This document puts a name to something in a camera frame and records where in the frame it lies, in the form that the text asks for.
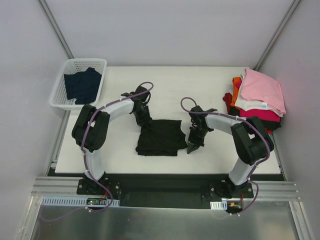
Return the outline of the magenta t shirt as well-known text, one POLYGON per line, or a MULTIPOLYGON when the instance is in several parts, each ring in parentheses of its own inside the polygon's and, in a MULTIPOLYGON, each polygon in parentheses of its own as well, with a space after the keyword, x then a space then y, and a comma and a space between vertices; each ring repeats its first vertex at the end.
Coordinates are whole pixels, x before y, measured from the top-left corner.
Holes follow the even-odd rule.
POLYGON ((281 117, 277 115, 275 112, 272 110, 264 110, 264 109, 250 109, 250 110, 239 110, 239 114, 241 117, 252 117, 252 116, 257 116, 261 120, 264 121, 270 121, 270 122, 277 122, 279 123, 281 121, 281 117))

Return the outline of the pink t shirt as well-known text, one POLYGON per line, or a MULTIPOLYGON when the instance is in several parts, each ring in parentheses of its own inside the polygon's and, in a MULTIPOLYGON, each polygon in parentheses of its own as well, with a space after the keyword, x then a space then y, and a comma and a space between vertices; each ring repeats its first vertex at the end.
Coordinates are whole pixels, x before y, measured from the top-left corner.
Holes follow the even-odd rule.
POLYGON ((281 115, 286 114, 285 101, 281 85, 272 77, 246 68, 239 95, 247 102, 259 101, 259 106, 266 104, 281 115))

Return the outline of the aluminium frame rail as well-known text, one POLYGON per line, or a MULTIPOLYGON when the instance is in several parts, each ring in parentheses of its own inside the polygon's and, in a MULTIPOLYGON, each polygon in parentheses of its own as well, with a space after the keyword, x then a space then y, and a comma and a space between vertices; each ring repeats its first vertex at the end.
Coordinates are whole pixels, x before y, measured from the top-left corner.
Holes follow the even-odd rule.
MULTIPOLYGON (((80 177, 38 176, 31 194, 42 196, 75 196, 80 177)), ((255 181, 250 192, 258 201, 301 202, 297 184, 292 181, 255 181)))

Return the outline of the red t shirt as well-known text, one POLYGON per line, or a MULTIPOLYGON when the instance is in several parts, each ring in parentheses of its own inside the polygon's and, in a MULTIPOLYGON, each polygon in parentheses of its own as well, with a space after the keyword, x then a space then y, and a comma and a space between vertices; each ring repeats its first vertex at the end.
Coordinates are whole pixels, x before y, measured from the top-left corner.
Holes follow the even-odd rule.
POLYGON ((224 95, 224 97, 222 98, 222 100, 224 101, 225 105, 226 105, 226 109, 227 109, 227 113, 229 115, 232 116, 240 116, 240 110, 237 109, 234 106, 231 106, 231 102, 232 102, 232 94, 231 93, 226 93, 224 95))

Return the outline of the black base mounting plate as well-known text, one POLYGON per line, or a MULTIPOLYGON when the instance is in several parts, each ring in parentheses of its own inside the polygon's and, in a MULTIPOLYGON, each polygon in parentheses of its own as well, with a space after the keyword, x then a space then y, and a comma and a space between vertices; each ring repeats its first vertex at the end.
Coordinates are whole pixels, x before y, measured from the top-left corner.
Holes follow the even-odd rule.
POLYGON ((83 176, 78 195, 118 200, 122 207, 209 209, 211 202, 228 199, 253 199, 253 187, 227 187, 226 174, 104 174, 98 182, 83 176))

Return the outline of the white plastic laundry basket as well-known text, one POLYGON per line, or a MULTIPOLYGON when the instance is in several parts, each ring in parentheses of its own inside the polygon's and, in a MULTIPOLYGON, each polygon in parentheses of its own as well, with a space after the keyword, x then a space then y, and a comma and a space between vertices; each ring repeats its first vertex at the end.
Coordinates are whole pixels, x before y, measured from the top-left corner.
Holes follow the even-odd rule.
POLYGON ((91 105, 96 106, 100 99, 105 73, 107 68, 107 61, 103 58, 71 58, 64 62, 56 77, 50 98, 49 104, 52 107, 61 108, 65 111, 80 110, 83 104, 76 104, 76 99, 67 99, 67 92, 65 86, 64 75, 74 75, 78 72, 84 72, 88 68, 95 69, 101 74, 100 84, 97 90, 97 95, 91 105))

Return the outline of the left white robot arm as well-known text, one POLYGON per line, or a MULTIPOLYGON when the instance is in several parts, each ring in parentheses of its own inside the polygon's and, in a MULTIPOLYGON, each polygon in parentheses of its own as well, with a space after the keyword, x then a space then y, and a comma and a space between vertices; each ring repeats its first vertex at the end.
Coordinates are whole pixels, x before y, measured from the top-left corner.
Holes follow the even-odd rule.
POLYGON ((71 136, 80 147, 85 166, 84 175, 90 179, 88 188, 96 195, 103 193, 106 182, 101 179, 105 171, 102 167, 101 147, 104 145, 109 123, 123 115, 134 115, 139 127, 148 125, 150 116, 148 103, 151 90, 139 85, 133 92, 123 93, 117 100, 96 108, 86 104, 82 107, 71 136))

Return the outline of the navy blue t shirt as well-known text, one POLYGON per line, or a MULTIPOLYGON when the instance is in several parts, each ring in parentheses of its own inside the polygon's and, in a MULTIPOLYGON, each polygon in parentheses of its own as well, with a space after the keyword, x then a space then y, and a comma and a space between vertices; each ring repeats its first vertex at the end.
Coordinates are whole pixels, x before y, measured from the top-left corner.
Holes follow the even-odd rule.
POLYGON ((92 67, 75 74, 64 74, 67 99, 75 99, 76 105, 93 103, 97 98, 101 79, 102 75, 92 67))

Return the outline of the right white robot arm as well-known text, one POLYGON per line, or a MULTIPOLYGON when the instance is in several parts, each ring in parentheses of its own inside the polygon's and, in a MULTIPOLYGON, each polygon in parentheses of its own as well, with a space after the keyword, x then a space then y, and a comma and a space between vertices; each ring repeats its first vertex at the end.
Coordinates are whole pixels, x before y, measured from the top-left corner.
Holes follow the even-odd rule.
POLYGON ((237 161, 225 180, 214 186, 214 193, 222 198, 235 198, 261 161, 266 161, 274 150, 274 144, 262 121, 257 116, 249 118, 218 113, 211 108, 204 111, 196 105, 188 111, 191 127, 187 140, 187 153, 204 146, 205 136, 219 130, 232 136, 237 161))

